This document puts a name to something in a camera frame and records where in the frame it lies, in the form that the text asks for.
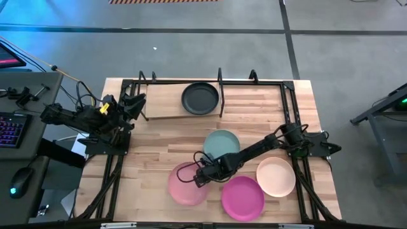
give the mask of concrete floor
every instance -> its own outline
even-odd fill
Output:
[[[392,0],[286,0],[291,29],[405,31],[407,7]],[[85,27],[283,29],[278,0],[223,0],[218,3],[108,5],[100,0],[9,1],[0,25]],[[106,77],[132,77],[143,70],[158,77],[292,79],[283,34],[142,34],[6,32],[0,35],[82,79],[100,95]],[[293,36],[300,78],[311,80],[319,117],[330,141],[342,146],[333,156],[333,177],[343,219],[368,225],[407,227],[407,188],[377,188],[382,154],[367,123],[348,121],[406,83],[406,36]],[[74,92],[74,83],[63,85]],[[59,94],[57,102],[72,108]],[[388,125],[407,128],[401,122]],[[73,135],[49,126],[45,137]]]

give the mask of keyboard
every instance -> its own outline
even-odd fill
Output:
[[[0,112],[0,148],[18,148],[31,115]]]

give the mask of teal plate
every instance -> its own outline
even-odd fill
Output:
[[[211,159],[218,158],[227,153],[238,153],[239,151],[239,139],[234,133],[227,130],[213,131],[208,135],[203,144],[203,152],[208,154]]]

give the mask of pink plate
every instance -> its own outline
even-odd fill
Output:
[[[177,177],[177,170],[192,162],[184,162],[171,172],[168,180],[168,191],[171,197],[181,205],[193,206],[202,203],[209,192],[208,184],[198,188],[194,181],[190,183],[183,183]],[[197,173],[198,166],[196,164],[185,167],[179,171],[179,177],[183,181],[192,180],[193,176]]]
[[[278,157],[269,157],[260,162],[256,177],[261,189],[272,197],[290,194],[296,181],[291,165]]]
[[[265,206],[265,195],[259,184],[238,176],[223,186],[222,206],[233,219],[247,222],[258,218]]]

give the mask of wooden tabletop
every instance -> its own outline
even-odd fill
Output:
[[[106,79],[103,95],[113,94],[118,98],[122,79]],[[297,80],[294,85],[302,124],[309,124],[309,132],[320,131],[311,82]],[[148,86],[141,89],[147,93],[148,99]],[[212,131],[232,131],[238,136],[243,149],[261,140],[285,122],[279,87],[225,85],[224,99],[222,118],[204,116],[145,121],[140,116],[135,121],[130,149],[121,173],[115,221],[236,222],[223,211],[220,201],[222,183],[209,183],[207,200],[194,207],[176,204],[167,191],[170,171],[180,163],[191,162],[193,153],[202,150],[205,138]],[[287,99],[292,114],[288,93]],[[255,179],[258,164],[269,156],[283,158],[291,164],[286,152],[276,149],[248,161],[237,175]],[[76,215],[85,210],[100,190],[105,162],[106,156],[95,156],[84,168],[76,199]],[[329,165],[321,158],[309,158],[309,162],[315,192],[333,215],[341,218]],[[307,212],[311,217],[309,197],[304,189],[303,192]],[[107,194],[106,206],[109,196],[110,192]],[[286,197],[265,195],[265,198],[262,215],[252,223],[301,221],[295,189]]]

